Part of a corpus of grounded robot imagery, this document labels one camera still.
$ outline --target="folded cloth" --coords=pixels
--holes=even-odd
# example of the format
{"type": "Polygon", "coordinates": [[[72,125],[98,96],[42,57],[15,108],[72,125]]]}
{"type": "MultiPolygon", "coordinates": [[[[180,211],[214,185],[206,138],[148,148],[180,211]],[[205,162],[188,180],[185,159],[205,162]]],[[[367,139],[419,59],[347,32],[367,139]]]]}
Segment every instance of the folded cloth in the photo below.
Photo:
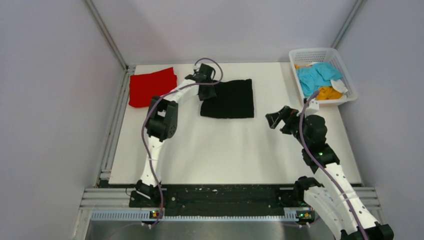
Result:
{"type": "Polygon", "coordinates": [[[320,87],[331,86],[331,79],[341,79],[343,75],[328,62],[318,62],[311,66],[296,69],[305,97],[311,96],[320,87]]]}
{"type": "Polygon", "coordinates": [[[176,87],[177,76],[173,67],[132,75],[129,80],[129,105],[134,108],[148,107],[153,96],[164,95],[176,87]]]}
{"type": "Polygon", "coordinates": [[[319,88],[319,94],[316,96],[316,100],[340,99],[342,96],[343,94],[336,91],[332,86],[323,86],[319,88]]]}
{"type": "Polygon", "coordinates": [[[349,89],[346,87],[345,83],[342,80],[333,80],[331,79],[331,86],[334,90],[336,90],[339,93],[345,94],[349,91],[349,89]]]}
{"type": "Polygon", "coordinates": [[[216,97],[203,101],[200,115],[216,119],[253,118],[252,80],[232,80],[216,85],[216,97]]]}

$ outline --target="white table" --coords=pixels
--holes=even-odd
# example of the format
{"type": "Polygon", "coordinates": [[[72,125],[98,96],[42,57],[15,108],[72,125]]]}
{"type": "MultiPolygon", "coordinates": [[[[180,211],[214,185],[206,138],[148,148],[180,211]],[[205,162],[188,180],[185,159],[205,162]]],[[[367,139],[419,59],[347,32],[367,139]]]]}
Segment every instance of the white table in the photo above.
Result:
{"type": "MultiPolygon", "coordinates": [[[[180,83],[193,72],[192,64],[139,65],[135,74],[173,67],[180,83]]],[[[287,62],[222,63],[223,81],[252,79],[254,118],[214,119],[200,116],[197,97],[181,104],[178,127],[170,138],[162,167],[163,184],[293,184],[301,176],[312,176],[302,159],[302,147],[277,127],[270,129],[265,114],[284,105],[301,110],[301,102],[290,64],[287,62]]],[[[127,105],[116,148],[110,184],[134,184],[146,159],[141,128],[147,107],[127,105]]],[[[340,159],[351,183],[361,177],[337,106],[322,107],[327,142],[340,159]]]]}

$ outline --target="white cloth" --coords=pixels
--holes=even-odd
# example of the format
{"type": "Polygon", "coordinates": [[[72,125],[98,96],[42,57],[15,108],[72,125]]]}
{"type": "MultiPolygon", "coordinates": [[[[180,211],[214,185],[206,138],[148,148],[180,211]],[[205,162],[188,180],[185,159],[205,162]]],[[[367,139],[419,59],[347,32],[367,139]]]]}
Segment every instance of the white cloth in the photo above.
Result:
{"type": "Polygon", "coordinates": [[[349,89],[345,86],[345,83],[340,79],[338,80],[331,79],[331,86],[334,90],[336,90],[337,92],[341,94],[345,94],[349,91],[349,89]]]}

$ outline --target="gray floor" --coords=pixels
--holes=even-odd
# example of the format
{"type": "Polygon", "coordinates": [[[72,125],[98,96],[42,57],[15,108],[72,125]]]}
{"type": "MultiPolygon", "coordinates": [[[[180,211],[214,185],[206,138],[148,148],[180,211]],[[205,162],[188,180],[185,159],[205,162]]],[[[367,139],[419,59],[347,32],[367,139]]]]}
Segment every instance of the gray floor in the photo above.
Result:
{"type": "Polygon", "coordinates": [[[161,222],[149,230],[130,222],[92,221],[86,240],[333,240],[321,220],[311,228],[284,226],[281,222],[161,222]]]}

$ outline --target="pile of clothes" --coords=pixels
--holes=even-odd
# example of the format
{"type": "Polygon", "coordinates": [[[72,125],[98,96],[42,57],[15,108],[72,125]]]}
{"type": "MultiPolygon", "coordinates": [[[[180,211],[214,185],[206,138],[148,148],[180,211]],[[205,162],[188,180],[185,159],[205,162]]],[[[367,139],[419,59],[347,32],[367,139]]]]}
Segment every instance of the pile of clothes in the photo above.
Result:
{"type": "Polygon", "coordinates": [[[349,91],[341,78],[343,75],[328,62],[312,62],[306,66],[294,65],[304,96],[319,90],[317,100],[346,98],[349,91]]]}

